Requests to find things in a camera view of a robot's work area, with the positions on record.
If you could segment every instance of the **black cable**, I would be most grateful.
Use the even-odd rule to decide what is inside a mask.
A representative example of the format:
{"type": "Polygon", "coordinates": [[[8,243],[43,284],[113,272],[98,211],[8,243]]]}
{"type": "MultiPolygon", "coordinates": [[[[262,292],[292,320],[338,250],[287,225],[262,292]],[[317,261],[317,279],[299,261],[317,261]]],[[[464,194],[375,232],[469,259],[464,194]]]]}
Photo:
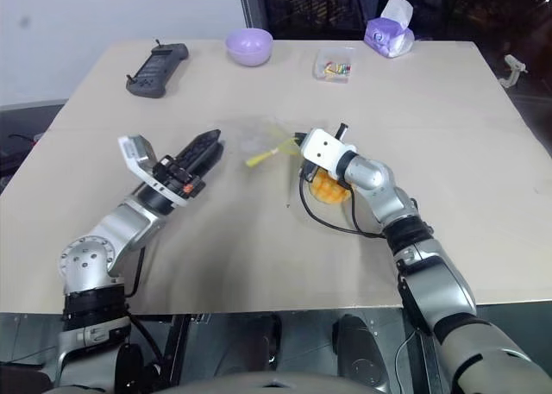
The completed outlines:
{"type": "Polygon", "coordinates": [[[21,138],[25,141],[28,141],[28,142],[32,143],[33,145],[35,144],[35,140],[33,140],[31,137],[27,137],[26,135],[23,135],[23,134],[10,134],[10,135],[8,135],[8,138],[21,138]]]}
{"type": "Polygon", "coordinates": [[[377,233],[368,233],[363,231],[359,223],[356,221],[356,205],[354,203],[354,189],[351,184],[348,184],[347,190],[351,192],[351,218],[353,219],[354,228],[362,233],[363,236],[369,237],[370,239],[385,239],[384,235],[378,235],[377,233]]]}
{"type": "Polygon", "coordinates": [[[138,291],[138,285],[140,284],[141,268],[144,265],[144,257],[146,256],[146,247],[140,249],[140,256],[138,257],[138,266],[136,267],[135,282],[132,285],[132,291],[125,294],[124,297],[133,297],[138,291]]]}
{"type": "Polygon", "coordinates": [[[315,221],[319,222],[323,226],[326,226],[327,228],[332,228],[334,230],[337,230],[339,232],[343,233],[350,233],[353,235],[362,235],[366,237],[383,237],[382,235],[375,235],[373,233],[366,233],[360,230],[358,227],[358,222],[356,221],[356,214],[354,212],[354,193],[351,194],[351,204],[353,206],[352,208],[352,214],[353,214],[353,224],[356,230],[352,230],[350,228],[340,228],[339,226],[336,226],[334,224],[328,223],[325,220],[322,220],[320,217],[316,216],[312,210],[309,208],[309,205],[307,204],[305,198],[304,198],[304,178],[299,176],[299,197],[301,198],[301,203],[303,204],[303,207],[307,214],[314,219],[315,221]]]}
{"type": "Polygon", "coordinates": [[[54,348],[57,348],[57,346],[53,345],[51,347],[41,349],[40,351],[36,351],[35,353],[30,353],[29,355],[25,355],[24,357],[16,358],[15,360],[10,360],[10,361],[5,361],[5,362],[0,361],[0,365],[8,366],[9,364],[13,364],[15,362],[26,360],[29,357],[34,357],[35,355],[38,355],[39,353],[44,353],[45,351],[49,351],[50,349],[54,349],[54,348]]]}
{"type": "Polygon", "coordinates": [[[158,365],[162,366],[165,362],[163,360],[163,354],[161,353],[161,350],[159,349],[159,346],[157,345],[157,342],[155,342],[153,336],[147,331],[146,327],[144,327],[140,320],[136,318],[134,315],[132,315],[127,310],[127,316],[129,317],[129,320],[132,322],[132,324],[140,331],[144,339],[146,340],[147,344],[152,348],[152,351],[154,352],[155,358],[157,359],[158,365]]]}

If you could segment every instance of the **purple tissue box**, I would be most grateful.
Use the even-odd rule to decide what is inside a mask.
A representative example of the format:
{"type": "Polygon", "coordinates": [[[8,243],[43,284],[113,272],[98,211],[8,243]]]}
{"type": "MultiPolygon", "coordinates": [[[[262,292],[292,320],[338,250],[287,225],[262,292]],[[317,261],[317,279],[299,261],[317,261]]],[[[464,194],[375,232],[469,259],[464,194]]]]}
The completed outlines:
{"type": "Polygon", "coordinates": [[[413,40],[414,34],[408,28],[403,29],[398,22],[385,17],[368,21],[364,41],[377,53],[386,58],[394,58],[403,52],[405,37],[413,40]]]}

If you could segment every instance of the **black game controller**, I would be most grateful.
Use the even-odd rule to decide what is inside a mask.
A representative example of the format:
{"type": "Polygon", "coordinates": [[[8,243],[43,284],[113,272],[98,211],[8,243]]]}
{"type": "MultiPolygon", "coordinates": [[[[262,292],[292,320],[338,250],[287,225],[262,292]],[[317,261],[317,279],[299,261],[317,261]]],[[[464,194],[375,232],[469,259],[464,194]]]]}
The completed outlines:
{"type": "Polygon", "coordinates": [[[163,97],[166,81],[179,63],[188,58],[188,48],[184,43],[162,45],[156,42],[157,47],[152,49],[149,58],[134,77],[127,75],[127,90],[138,97],[163,97]]]}

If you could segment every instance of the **table surface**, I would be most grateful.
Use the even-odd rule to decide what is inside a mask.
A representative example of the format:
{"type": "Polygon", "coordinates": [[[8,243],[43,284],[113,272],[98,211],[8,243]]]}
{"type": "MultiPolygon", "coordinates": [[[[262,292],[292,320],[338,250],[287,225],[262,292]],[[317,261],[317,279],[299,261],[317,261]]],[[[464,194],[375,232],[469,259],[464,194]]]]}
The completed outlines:
{"type": "MultiPolygon", "coordinates": [[[[162,156],[212,128],[223,131],[223,159],[148,246],[133,311],[399,305],[385,241],[328,230],[304,213],[296,157],[243,165],[245,140],[270,122],[290,133],[346,122],[345,141],[386,162],[418,200],[478,303],[552,298],[552,160],[473,43],[420,41],[384,59],[360,41],[275,41],[256,68],[234,64],[221,41],[186,44],[191,56],[161,99],[124,88],[152,43],[113,46],[11,180],[0,197],[1,311],[61,312],[61,250],[139,182],[118,136],[143,134],[162,156]],[[348,84],[316,81],[317,50],[337,45],[356,48],[348,84]]],[[[312,204],[347,225],[340,206],[312,204]]]]}

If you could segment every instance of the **floor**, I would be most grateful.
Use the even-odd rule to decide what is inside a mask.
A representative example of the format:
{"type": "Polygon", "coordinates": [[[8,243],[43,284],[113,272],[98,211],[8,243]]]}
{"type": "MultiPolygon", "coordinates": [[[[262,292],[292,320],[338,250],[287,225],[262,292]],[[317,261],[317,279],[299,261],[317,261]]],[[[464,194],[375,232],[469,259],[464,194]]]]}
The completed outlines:
{"type": "MultiPolygon", "coordinates": [[[[398,392],[394,359],[406,332],[402,310],[308,310],[279,312],[282,320],[282,345],[277,370],[337,375],[337,357],[331,344],[332,325],[345,314],[358,316],[374,335],[391,379],[392,392],[398,392]]],[[[223,352],[243,327],[260,314],[214,314],[190,326],[182,384],[213,378],[223,352]]],[[[398,372],[405,392],[412,391],[408,354],[402,351],[398,372]]]]}
{"type": "Polygon", "coordinates": [[[0,110],[0,151],[6,154],[27,149],[28,142],[13,135],[20,134],[32,139],[36,134],[45,132],[62,107],[63,105],[47,105],[0,110]]]}
{"type": "MultiPolygon", "coordinates": [[[[374,335],[390,377],[391,393],[399,393],[394,375],[394,356],[405,337],[410,334],[402,310],[351,309],[279,312],[282,320],[282,345],[278,370],[282,372],[314,372],[337,375],[337,357],[331,346],[332,324],[342,315],[360,317],[374,335]]],[[[245,324],[262,313],[212,314],[200,316],[189,327],[181,384],[213,378],[228,346],[245,324]]],[[[552,303],[515,303],[480,306],[479,316],[503,329],[538,365],[552,376],[552,303]]],[[[146,328],[163,349],[169,325],[147,321],[146,328]]],[[[53,378],[54,349],[61,330],[60,316],[0,314],[0,361],[19,361],[29,365],[44,365],[43,372],[53,378]]],[[[153,359],[151,350],[141,335],[133,329],[130,341],[142,347],[144,360],[153,359]]],[[[424,369],[419,341],[409,343],[398,359],[398,374],[405,393],[443,394],[449,387],[442,370],[424,369]],[[427,380],[431,378],[430,389],[427,380]]]]}

